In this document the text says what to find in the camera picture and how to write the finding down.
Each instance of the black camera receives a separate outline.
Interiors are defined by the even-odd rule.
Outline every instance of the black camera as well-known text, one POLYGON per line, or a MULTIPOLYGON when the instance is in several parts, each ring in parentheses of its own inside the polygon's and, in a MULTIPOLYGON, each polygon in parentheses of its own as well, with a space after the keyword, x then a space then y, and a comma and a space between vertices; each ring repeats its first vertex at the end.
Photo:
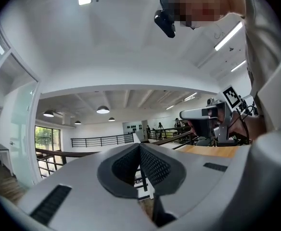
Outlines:
MULTIPOLYGON (((159 0, 162 10, 158 10, 154 15, 154 22, 163 30, 163 32, 169 37, 173 38, 176 35, 175 28, 175 10, 174 5, 169 3, 168 0, 159 0)), ((195 29, 189 22, 185 23, 185 26, 195 29)))

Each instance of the doorframe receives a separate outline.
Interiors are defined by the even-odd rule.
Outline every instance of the doorframe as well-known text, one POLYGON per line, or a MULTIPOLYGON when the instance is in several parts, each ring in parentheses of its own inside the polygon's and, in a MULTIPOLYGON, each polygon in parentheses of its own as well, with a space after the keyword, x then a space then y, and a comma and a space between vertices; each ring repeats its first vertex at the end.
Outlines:
POLYGON ((28 118, 27 118, 27 129, 26 129, 26 150, 27 157, 29 161, 29 166, 32 175, 33 185, 38 184, 42 181, 40 171, 38 168, 36 150, 35 150, 35 124, 36 124, 36 113, 38 108, 38 102, 41 94, 41 78, 26 64, 23 58, 18 54, 16 49, 10 43, 5 31, 2 28, 0 22, 0 33, 2 34, 4 40, 9 46, 9 53, 15 58, 15 60, 20 64, 20 66, 37 82, 36 89, 34 90, 34 95, 32 102, 29 106, 28 118))

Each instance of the black metal railing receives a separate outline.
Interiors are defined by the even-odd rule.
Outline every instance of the black metal railing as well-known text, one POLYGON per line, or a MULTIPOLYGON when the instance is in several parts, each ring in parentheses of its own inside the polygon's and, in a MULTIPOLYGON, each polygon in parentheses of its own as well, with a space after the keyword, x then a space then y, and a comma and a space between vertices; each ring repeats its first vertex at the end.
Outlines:
POLYGON ((133 134, 122 134, 116 136, 71 139, 72 147, 105 146, 112 144, 124 144, 134 142, 133 134))
POLYGON ((179 134, 188 132, 191 130, 190 126, 180 127, 180 128, 167 128, 167 129, 153 129, 147 131, 148 139, 150 140, 165 140, 169 138, 173 138, 179 134))
MULTIPOLYGON (((67 157, 83 157, 98 152, 62 152, 36 148, 36 153, 40 175, 44 179, 65 165, 67 163, 67 157)), ((143 187, 146 192, 148 191, 148 183, 146 182, 147 178, 140 168, 136 170, 136 172, 138 171, 141 172, 141 177, 135 177, 134 184, 138 184, 135 188, 138 189, 143 187)))
POLYGON ((181 128, 169 128, 169 129, 153 130, 153 131, 154 131, 153 136, 151 133, 149 133, 149 131, 147 134, 148 138, 149 136, 151 136, 150 139, 156 140, 152 144, 163 145, 171 142, 177 143, 178 146, 174 147, 173 150, 178 149, 184 145, 195 145, 195 143, 199 140, 199 137, 194 135, 191 132, 191 127, 188 126, 181 127, 181 128), (161 133, 162 134, 165 133, 166 136, 161 138, 160 136, 161 133))

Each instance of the wooden floor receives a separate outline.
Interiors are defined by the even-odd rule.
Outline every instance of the wooden floor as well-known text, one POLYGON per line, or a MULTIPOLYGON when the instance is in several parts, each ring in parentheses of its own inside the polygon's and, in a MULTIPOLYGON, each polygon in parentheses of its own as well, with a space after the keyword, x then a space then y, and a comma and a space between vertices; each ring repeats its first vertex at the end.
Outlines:
POLYGON ((149 219, 152 220, 154 199, 147 198, 140 200, 139 204, 149 219))
POLYGON ((199 155, 233 158, 238 148, 239 146, 214 147, 214 146, 188 145, 179 151, 185 153, 194 153, 199 155))
POLYGON ((10 175, 9 170, 0 165, 0 196, 17 204, 25 192, 26 190, 18 184, 16 178, 10 175))

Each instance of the glass wall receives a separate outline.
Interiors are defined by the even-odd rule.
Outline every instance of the glass wall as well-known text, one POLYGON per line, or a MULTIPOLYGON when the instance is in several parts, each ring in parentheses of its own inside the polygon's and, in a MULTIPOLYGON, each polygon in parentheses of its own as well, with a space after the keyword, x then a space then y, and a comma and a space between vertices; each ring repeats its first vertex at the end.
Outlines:
MULTIPOLYGON (((60 151, 60 130, 35 126, 35 145, 38 149, 60 151)), ((42 178, 48 177, 62 167, 58 165, 63 163, 61 156, 43 157, 42 153, 36 152, 36 154, 42 178)))

